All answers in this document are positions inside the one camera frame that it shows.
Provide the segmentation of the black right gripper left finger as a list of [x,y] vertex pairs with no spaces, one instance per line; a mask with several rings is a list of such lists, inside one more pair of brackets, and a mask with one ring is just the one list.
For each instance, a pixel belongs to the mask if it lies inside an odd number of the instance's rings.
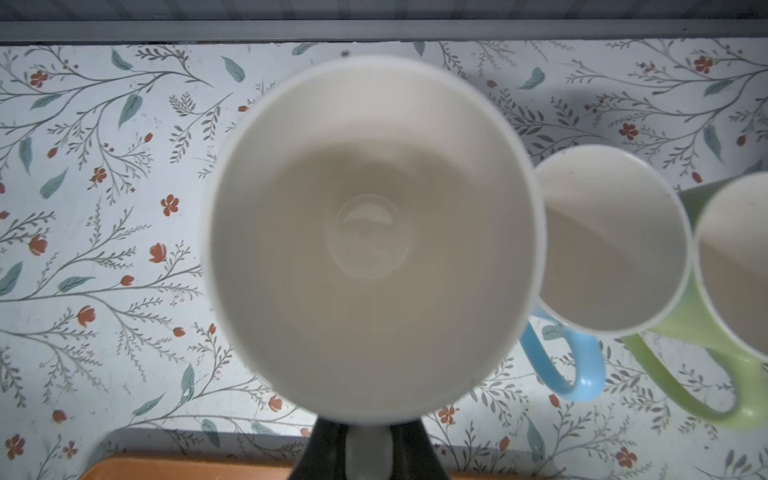
[[289,480],[345,480],[348,426],[319,417]]

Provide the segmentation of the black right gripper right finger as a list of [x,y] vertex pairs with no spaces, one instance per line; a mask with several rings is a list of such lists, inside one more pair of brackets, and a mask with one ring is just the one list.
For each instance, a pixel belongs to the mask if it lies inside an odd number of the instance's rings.
[[393,442],[392,480],[448,480],[421,420],[390,427]]

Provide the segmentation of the orange plastic tray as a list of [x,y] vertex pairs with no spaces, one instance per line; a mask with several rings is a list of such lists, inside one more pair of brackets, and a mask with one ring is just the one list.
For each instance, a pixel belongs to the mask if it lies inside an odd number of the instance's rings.
[[289,464],[232,459],[117,455],[89,467],[80,479],[287,479]]

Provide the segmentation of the white mug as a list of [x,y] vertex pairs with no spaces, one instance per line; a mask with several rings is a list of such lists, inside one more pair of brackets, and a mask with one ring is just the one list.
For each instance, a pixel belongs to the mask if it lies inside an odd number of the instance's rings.
[[225,140],[203,207],[223,331],[278,394],[348,426],[346,479],[391,479],[390,427],[475,388],[538,300],[546,222],[521,140],[416,60],[280,81]]

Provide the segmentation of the light blue mug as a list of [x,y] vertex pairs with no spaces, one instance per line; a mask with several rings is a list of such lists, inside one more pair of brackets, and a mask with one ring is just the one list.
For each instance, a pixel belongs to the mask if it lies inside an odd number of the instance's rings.
[[556,396],[583,402],[603,391],[598,345],[658,324],[691,270],[692,228],[678,194],[650,165],[615,147],[569,147],[535,169],[547,226],[546,269],[533,316],[570,347],[563,377],[532,327],[520,344]]

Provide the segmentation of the light green mug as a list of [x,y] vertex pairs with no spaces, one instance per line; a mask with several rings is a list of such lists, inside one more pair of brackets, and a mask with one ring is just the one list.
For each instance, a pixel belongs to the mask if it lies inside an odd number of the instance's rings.
[[689,414],[717,427],[755,428],[767,420],[767,175],[733,177],[679,197],[692,227],[692,272],[678,304],[651,330],[705,348],[731,379],[733,406],[717,411],[691,395],[641,336],[622,341]]

